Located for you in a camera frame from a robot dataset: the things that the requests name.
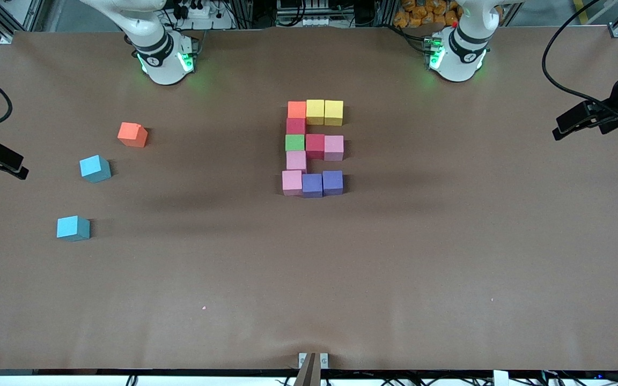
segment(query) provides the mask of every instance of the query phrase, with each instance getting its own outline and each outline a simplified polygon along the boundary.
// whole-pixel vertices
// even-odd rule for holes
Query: table
[[[463,84],[384,29],[211,32],[174,86],[122,34],[18,34],[0,142],[30,177],[0,173],[0,368],[618,368],[618,130],[552,140],[579,102],[540,72],[554,31],[498,30]],[[604,98],[618,40],[570,28],[549,68]],[[345,100],[314,132],[348,158],[311,167],[346,195],[280,195],[284,106],[311,98]],[[113,178],[80,178],[94,154]],[[56,240],[76,214],[93,238]]]

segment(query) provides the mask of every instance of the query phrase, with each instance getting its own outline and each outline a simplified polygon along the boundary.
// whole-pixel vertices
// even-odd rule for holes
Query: light blue cube
[[[108,161],[96,155],[80,161],[80,175],[91,183],[98,183],[111,178]]]
[[[79,216],[59,218],[56,222],[56,238],[66,241],[81,241],[89,239],[89,220]]]

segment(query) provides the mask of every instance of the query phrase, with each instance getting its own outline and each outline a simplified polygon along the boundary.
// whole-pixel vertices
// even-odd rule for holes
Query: cube
[[[118,140],[126,146],[144,147],[147,143],[147,130],[140,124],[123,122],[118,130]]]
[[[90,238],[90,222],[86,218],[71,216],[56,221],[56,238],[66,241],[81,241]]]
[[[285,152],[285,169],[307,173],[307,154],[305,151]]]
[[[307,118],[307,102],[288,102],[288,118]]]
[[[306,134],[307,120],[305,118],[288,118],[285,122],[285,134]]]
[[[342,135],[326,135],[323,151],[324,161],[342,161],[345,154],[345,137]]]
[[[324,125],[343,125],[343,101],[327,100],[323,114]]]
[[[323,150],[326,147],[325,134],[307,134],[304,149],[309,159],[323,159]]]
[[[98,155],[80,161],[80,175],[91,183],[111,178],[111,168],[106,159]]]
[[[285,134],[285,151],[304,151],[304,135]]]
[[[299,170],[283,170],[283,195],[302,195],[302,172]]]
[[[323,171],[323,194],[326,196],[337,196],[343,193],[343,171],[325,170]]]
[[[323,197],[323,177],[321,177],[321,174],[302,174],[302,196],[304,198]]]
[[[307,124],[322,125],[326,103],[322,99],[307,100]]]

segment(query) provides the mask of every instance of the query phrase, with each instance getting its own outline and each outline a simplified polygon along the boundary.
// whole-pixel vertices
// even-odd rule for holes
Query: orange cube
[[[306,119],[307,102],[304,100],[301,102],[288,102],[288,118],[300,118],[302,120]]]
[[[118,139],[125,146],[144,147],[147,143],[147,130],[140,124],[123,122],[118,130]]]

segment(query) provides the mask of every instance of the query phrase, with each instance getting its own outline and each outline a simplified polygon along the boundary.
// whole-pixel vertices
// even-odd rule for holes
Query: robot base
[[[193,42],[191,37],[175,31],[169,31],[168,34],[173,37],[174,47],[161,66],[151,66],[140,60],[142,71],[159,85],[178,83],[187,74],[194,71],[197,60],[198,41]]]
[[[465,81],[471,79],[471,76],[481,68],[483,64],[483,54],[478,55],[475,61],[471,63],[463,63],[448,46],[450,34],[454,32],[453,27],[445,27],[442,31],[433,34],[434,39],[440,39],[442,46],[437,54],[431,56],[429,66],[433,71],[436,71],[443,78],[450,81]]]

